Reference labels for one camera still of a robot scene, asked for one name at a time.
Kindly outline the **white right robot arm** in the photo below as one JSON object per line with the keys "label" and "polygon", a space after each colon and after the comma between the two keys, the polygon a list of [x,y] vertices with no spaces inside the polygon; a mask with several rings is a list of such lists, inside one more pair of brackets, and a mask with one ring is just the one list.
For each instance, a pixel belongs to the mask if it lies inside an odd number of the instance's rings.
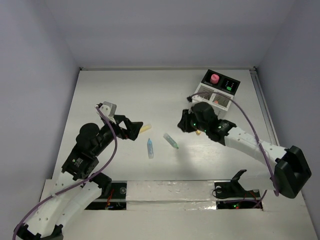
{"label": "white right robot arm", "polygon": [[198,102],[184,109],[177,126],[184,133],[204,132],[210,140],[240,151],[266,165],[266,174],[256,173],[243,177],[246,170],[241,169],[230,183],[230,190],[235,196],[242,196],[248,190],[271,190],[276,195],[294,199],[312,176],[299,147],[293,145],[285,148],[260,140],[235,123],[219,119],[206,102]]}

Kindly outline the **green pencil-shaped highlighter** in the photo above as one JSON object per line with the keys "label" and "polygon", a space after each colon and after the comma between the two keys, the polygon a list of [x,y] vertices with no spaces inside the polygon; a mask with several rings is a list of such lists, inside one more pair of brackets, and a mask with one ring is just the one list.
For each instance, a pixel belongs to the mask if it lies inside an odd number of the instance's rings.
{"label": "green pencil-shaped highlighter", "polygon": [[175,148],[175,149],[178,149],[178,148],[179,148],[177,142],[176,142],[169,134],[165,133],[165,134],[163,135],[163,138],[164,138],[173,148]]}

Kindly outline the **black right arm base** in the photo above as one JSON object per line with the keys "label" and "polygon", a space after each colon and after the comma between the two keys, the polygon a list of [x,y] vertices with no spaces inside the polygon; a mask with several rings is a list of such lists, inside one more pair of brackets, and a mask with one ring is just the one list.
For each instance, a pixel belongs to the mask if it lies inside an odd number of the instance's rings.
{"label": "black right arm base", "polygon": [[245,169],[237,172],[230,181],[218,181],[214,183],[211,195],[216,199],[218,210],[263,209],[259,202],[261,195],[259,190],[245,190],[239,183]]}

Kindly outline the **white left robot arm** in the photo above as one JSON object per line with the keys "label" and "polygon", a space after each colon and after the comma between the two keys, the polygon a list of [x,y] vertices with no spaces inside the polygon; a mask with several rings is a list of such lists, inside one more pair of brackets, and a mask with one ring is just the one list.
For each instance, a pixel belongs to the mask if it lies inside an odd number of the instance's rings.
{"label": "white left robot arm", "polygon": [[62,240],[66,230],[95,199],[110,194],[112,179],[101,169],[94,171],[98,156],[118,139],[136,140],[143,123],[124,115],[103,116],[103,127],[83,125],[76,144],[61,167],[51,193],[18,223],[13,239]]}

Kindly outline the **yellow pencil-shaped highlighter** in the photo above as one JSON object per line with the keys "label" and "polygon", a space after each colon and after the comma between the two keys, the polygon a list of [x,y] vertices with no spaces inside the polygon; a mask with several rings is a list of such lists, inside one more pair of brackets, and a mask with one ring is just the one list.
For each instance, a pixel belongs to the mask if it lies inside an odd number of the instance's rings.
{"label": "yellow pencil-shaped highlighter", "polygon": [[150,130],[151,128],[152,128],[152,125],[151,125],[151,124],[144,125],[144,126],[140,129],[139,133],[141,134],[141,133],[143,133],[143,132],[146,132],[146,131]]}

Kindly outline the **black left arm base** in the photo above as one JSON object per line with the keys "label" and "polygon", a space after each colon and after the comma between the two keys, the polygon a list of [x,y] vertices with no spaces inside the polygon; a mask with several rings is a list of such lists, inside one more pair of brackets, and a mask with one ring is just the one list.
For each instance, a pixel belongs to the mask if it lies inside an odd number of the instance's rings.
{"label": "black left arm base", "polygon": [[122,211],[127,209],[127,182],[115,181],[111,184],[109,193],[100,196],[90,203],[85,210]]}

